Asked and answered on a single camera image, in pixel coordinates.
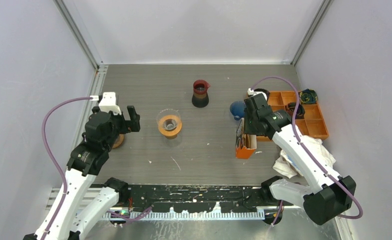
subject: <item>metal floor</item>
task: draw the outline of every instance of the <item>metal floor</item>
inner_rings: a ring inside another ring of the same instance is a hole
[[[100,221],[86,240],[341,240],[334,220],[318,226],[300,208],[283,212],[269,229],[261,220],[138,221],[114,228]]]
[[[299,86],[292,65],[109,65],[103,91],[117,92],[125,111],[127,105],[135,106],[141,131],[127,134],[124,145],[109,154],[96,183],[115,177],[129,184],[258,186],[277,175],[272,165],[279,148],[272,142],[258,143],[259,153],[248,160],[235,158],[238,123],[229,111],[232,102],[242,100],[265,76],[282,76]],[[198,79],[211,85],[205,108],[191,103]],[[264,81],[259,87],[291,90],[280,80]],[[157,129],[156,115],[163,109],[181,114],[183,129],[174,140]]]
[[[119,105],[134,105],[141,115],[141,132],[127,134],[113,150],[96,179],[115,177],[130,184],[260,185],[277,175],[272,169],[279,149],[272,142],[258,143],[250,159],[235,158],[237,123],[229,113],[232,102],[242,100],[247,88],[265,76],[288,78],[299,87],[292,65],[110,65],[103,91],[119,94]],[[191,103],[193,82],[204,79],[209,105]],[[259,87],[291,90],[280,80]],[[163,109],[181,114],[183,130],[167,140],[156,125]],[[305,183],[294,177],[294,182]],[[340,240],[334,220],[317,226],[301,209],[286,209],[281,223],[269,232],[260,220],[139,221],[124,228],[99,222],[90,240]]]

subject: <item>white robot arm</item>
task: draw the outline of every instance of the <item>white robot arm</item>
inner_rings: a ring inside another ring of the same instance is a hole
[[[261,192],[264,198],[272,202],[284,200],[300,206],[318,225],[348,210],[352,205],[352,199],[329,176],[337,179],[351,194],[355,193],[355,181],[350,176],[341,177],[326,164],[322,167],[328,174],[324,174],[300,145],[288,113],[284,110],[273,112],[263,92],[249,89],[248,96],[249,98],[245,99],[245,133],[269,137],[289,155],[308,182],[308,186],[302,186],[275,176],[262,183]],[[297,126],[296,132],[302,137]],[[304,145],[309,148],[309,143],[304,142]],[[312,154],[319,162],[323,162],[320,161],[322,155],[315,152]]]
[[[93,114],[85,124],[83,140],[71,152],[67,163],[68,169],[65,173],[67,193],[62,206],[50,230],[46,231],[61,203],[65,186],[62,186],[41,226],[35,233],[26,235],[24,240],[83,240],[106,211],[118,202],[126,202],[129,198],[128,184],[110,178],[99,195],[76,216],[82,198],[109,158],[108,153],[119,134],[140,131],[140,115],[135,112],[133,106],[128,106],[131,120],[125,120],[117,105],[114,92],[91,97],[99,104],[93,108]]]

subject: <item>purple cable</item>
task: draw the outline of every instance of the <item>purple cable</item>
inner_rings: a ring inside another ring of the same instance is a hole
[[[297,130],[296,130],[296,113],[297,113],[297,109],[299,108],[300,100],[298,98],[299,92],[297,91],[296,87],[289,80],[287,80],[285,78],[282,78],[282,77],[279,77],[279,76],[268,76],[268,77],[265,77],[265,78],[259,80],[257,83],[255,83],[251,87],[251,89],[254,89],[257,84],[259,84],[260,82],[262,82],[262,81],[264,81],[266,79],[280,79],[280,80],[285,81],[288,85],[291,86],[291,88],[293,89],[294,93],[297,96],[296,97],[296,107],[294,109],[294,112],[293,112],[293,115],[292,115],[292,118],[291,118],[291,125],[293,127],[293,132],[294,132],[294,135],[296,136],[297,141],[300,143],[300,146],[302,146],[302,148],[305,150],[305,152],[311,157],[311,159],[314,161],[314,163],[324,172],[324,174],[327,175],[333,182],[335,182],[347,194],[347,196],[349,196],[352,199],[352,201],[356,204],[356,206],[359,209],[359,214],[357,216],[347,216],[347,215],[341,215],[340,214],[339,217],[342,217],[342,218],[345,218],[345,219],[360,219],[364,215],[364,210],[362,209],[362,206],[359,203],[359,201],[337,179],[335,179],[333,176],[328,174],[327,170],[322,166],[322,164],[315,158],[315,156],[313,156],[313,154],[311,153],[311,151],[309,151],[309,149],[305,146],[305,144],[303,142],[301,142],[301,138],[297,134]]]
[[[272,226],[272,227],[274,227],[274,224],[275,224],[275,222],[277,221],[278,215],[280,215],[280,212],[281,212],[281,209],[282,209],[282,208],[283,208],[283,201],[281,200],[281,201],[280,201],[280,205],[278,206],[277,215],[275,216],[274,220],[273,220],[272,223],[271,223],[271,226]]]
[[[150,206],[150,207],[146,208],[142,213],[140,213],[136,218],[129,218],[128,216],[123,216],[123,215],[117,214],[114,211],[107,211],[107,213],[114,215],[117,218],[126,220],[126,223],[123,224],[124,226],[126,226],[126,225],[129,225],[133,222],[136,222],[136,221],[144,218],[145,216],[147,216],[150,213],[151,210],[152,210],[152,207]]]
[[[49,154],[49,157],[50,157],[51,161],[53,162],[53,164],[55,165],[57,171],[59,172],[60,177],[62,178],[62,184],[63,184],[63,194],[62,194],[62,197],[60,198],[59,205],[57,206],[56,210],[55,210],[54,213],[53,213],[53,216],[51,217],[49,223],[47,224],[46,228],[44,229],[44,233],[43,233],[43,235],[41,236],[41,240],[44,240],[44,239],[46,238],[46,235],[47,235],[47,233],[49,232],[51,225],[53,224],[53,222],[54,222],[54,220],[55,220],[57,214],[59,213],[60,208],[62,207],[63,202],[65,201],[66,193],[67,193],[67,191],[68,191],[68,186],[67,186],[67,183],[66,183],[65,173],[63,172],[62,168],[61,168],[61,167],[59,166],[59,164],[57,163],[56,159],[54,158],[54,156],[53,156],[53,154],[52,154],[52,152],[51,152],[51,150],[50,150],[49,144],[47,143],[47,138],[46,138],[46,123],[47,123],[47,120],[48,120],[49,116],[50,116],[56,109],[60,108],[61,106],[65,105],[65,104],[72,103],[72,102],[76,102],[76,101],[81,101],[81,100],[91,100],[91,99],[93,99],[93,98],[90,97],[90,96],[86,96],[86,97],[77,97],[77,98],[74,98],[74,99],[71,99],[71,100],[68,100],[68,101],[64,101],[64,102],[62,102],[62,103],[56,105],[54,108],[52,108],[52,109],[46,114],[46,116],[44,117],[44,120],[43,120],[43,124],[41,125],[41,135],[42,135],[42,137],[43,137],[44,147],[46,148],[47,154]]]

